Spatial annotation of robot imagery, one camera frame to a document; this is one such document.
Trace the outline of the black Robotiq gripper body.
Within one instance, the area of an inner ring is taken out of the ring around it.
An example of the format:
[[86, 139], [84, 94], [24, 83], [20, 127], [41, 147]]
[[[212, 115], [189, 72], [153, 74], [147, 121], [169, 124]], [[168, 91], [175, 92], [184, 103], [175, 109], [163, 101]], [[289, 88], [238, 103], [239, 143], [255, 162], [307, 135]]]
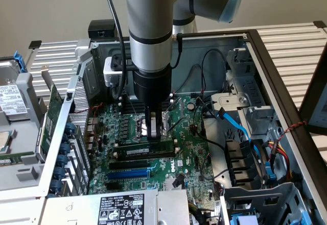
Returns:
[[172, 68], [168, 65], [159, 72], [133, 71], [133, 88], [136, 97], [149, 107], [156, 107], [171, 92]]

